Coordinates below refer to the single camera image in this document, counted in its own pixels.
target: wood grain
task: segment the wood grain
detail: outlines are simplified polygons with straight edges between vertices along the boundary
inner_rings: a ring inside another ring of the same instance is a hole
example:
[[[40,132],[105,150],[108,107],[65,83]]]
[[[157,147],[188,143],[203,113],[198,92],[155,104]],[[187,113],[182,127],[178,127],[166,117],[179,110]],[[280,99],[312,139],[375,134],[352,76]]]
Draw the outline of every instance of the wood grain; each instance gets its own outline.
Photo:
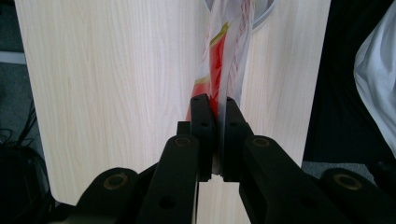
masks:
[[[330,0],[278,0],[252,37],[241,109],[298,163]],[[202,0],[16,1],[53,196],[141,172],[183,120],[209,12]],[[201,223],[247,223],[237,184],[201,184]]]

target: white cloth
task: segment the white cloth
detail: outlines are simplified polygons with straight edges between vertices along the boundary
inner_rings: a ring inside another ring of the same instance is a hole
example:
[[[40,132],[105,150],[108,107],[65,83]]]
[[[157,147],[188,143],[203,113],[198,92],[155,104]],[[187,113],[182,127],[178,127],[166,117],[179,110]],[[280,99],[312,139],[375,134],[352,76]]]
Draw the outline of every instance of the white cloth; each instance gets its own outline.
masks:
[[[361,45],[354,75],[361,99],[396,157],[396,1]]]

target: screw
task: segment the screw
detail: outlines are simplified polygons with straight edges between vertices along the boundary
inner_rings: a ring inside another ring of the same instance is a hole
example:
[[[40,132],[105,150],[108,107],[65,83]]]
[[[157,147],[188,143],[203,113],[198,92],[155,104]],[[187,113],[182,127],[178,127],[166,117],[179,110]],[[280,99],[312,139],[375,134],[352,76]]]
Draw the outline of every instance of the screw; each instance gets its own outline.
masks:
[[[346,189],[358,190],[362,187],[361,182],[350,175],[336,174],[333,179],[338,185]]]
[[[255,138],[253,139],[253,145],[256,147],[268,147],[270,142],[265,138]]]
[[[190,140],[190,138],[187,138],[187,137],[179,137],[175,140],[175,144],[178,147],[185,147],[185,146],[189,145],[190,143],[191,143],[191,140]]]
[[[128,182],[128,175],[124,173],[114,174],[106,178],[105,189],[120,189]]]

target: light wood surface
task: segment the light wood surface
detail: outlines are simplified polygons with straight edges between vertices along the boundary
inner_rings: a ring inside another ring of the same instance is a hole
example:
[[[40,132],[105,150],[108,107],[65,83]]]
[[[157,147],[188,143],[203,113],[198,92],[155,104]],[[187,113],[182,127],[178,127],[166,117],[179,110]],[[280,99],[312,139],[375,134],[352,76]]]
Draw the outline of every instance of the light wood surface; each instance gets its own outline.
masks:
[[[203,0],[16,0],[53,196],[76,204],[113,167],[158,161],[185,118]],[[278,0],[252,37],[241,109],[301,163],[330,0]],[[247,223],[237,184],[201,184],[200,223]]]

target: black mechanical part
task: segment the black mechanical part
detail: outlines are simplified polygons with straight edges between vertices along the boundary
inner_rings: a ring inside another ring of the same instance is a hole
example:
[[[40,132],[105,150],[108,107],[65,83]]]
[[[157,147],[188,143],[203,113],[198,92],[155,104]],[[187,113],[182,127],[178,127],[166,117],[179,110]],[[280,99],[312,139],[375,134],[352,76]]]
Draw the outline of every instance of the black mechanical part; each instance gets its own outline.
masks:
[[[222,177],[225,182],[240,182],[243,174],[243,148],[245,139],[253,135],[236,101],[227,98],[225,115],[224,150],[222,151]]]
[[[191,126],[189,121],[179,121],[177,123],[177,132],[176,134],[190,134]]]
[[[133,223],[139,207],[135,171],[114,168],[97,176],[61,223]]]
[[[396,200],[396,161],[379,161],[366,165],[376,185]]]
[[[332,202],[356,223],[396,223],[396,202],[364,177],[335,168],[325,171],[320,183]]]
[[[191,98],[191,135],[199,140],[199,167],[201,182],[207,182],[212,176],[212,160],[218,146],[216,125],[209,107],[206,94]]]
[[[198,188],[198,139],[176,135],[166,143],[136,223],[194,223]]]
[[[240,195],[252,223],[349,223],[271,138],[245,141]]]
[[[144,170],[142,173],[139,174],[139,180],[137,181],[138,185],[138,195],[142,198],[146,196],[149,189],[149,184],[151,183],[151,179],[154,176],[155,170],[157,169],[157,164],[150,166],[148,169]]]

